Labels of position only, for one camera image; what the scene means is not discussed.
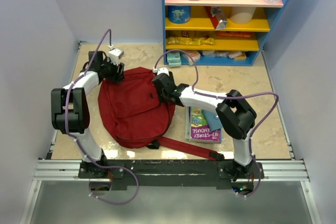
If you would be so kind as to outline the purple storey treehouse book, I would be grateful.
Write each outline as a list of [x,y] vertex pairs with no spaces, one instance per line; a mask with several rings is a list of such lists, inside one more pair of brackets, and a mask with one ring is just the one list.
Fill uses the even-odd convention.
[[203,109],[190,107],[190,141],[219,144],[222,142],[222,128],[211,131],[205,120]]

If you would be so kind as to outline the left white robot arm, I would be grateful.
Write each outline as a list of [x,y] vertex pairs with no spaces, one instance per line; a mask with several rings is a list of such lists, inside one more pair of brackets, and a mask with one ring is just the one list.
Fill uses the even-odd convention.
[[124,64],[120,62],[123,55],[123,50],[114,47],[108,53],[90,51],[78,78],[63,88],[51,91],[52,125],[62,134],[72,137],[80,149],[80,174],[97,178],[112,177],[104,151],[89,129],[87,95],[103,80],[120,83],[124,79]]

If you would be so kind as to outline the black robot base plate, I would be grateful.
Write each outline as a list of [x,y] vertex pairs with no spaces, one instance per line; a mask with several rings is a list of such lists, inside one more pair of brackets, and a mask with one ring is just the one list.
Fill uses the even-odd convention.
[[92,163],[80,164],[78,177],[92,182],[108,182],[113,190],[126,190],[129,186],[163,187],[215,187],[242,191],[248,182],[264,177],[261,163],[241,168],[231,159],[210,161],[191,160],[112,160],[101,167]]

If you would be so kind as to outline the blue snap wallet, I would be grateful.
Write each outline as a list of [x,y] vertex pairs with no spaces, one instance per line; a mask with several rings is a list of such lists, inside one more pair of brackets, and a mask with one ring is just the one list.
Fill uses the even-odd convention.
[[203,110],[203,114],[211,131],[217,131],[222,128],[222,123],[216,113]]

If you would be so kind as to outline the red student backpack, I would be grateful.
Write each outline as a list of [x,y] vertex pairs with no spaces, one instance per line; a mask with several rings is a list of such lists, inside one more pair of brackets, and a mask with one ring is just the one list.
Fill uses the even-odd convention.
[[224,155],[214,150],[165,137],[175,105],[160,102],[152,83],[150,69],[138,67],[124,72],[120,83],[103,80],[98,105],[103,126],[121,146],[126,148],[159,148],[161,146],[223,161]]

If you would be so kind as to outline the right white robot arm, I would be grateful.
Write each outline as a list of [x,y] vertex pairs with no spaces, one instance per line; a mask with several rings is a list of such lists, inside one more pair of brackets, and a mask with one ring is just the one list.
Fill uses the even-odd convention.
[[225,172],[235,179],[246,178],[253,171],[250,132],[256,112],[237,90],[222,97],[213,92],[194,89],[188,84],[176,85],[171,72],[156,73],[152,79],[161,101],[178,106],[196,107],[216,113],[224,131],[233,139],[234,159]]

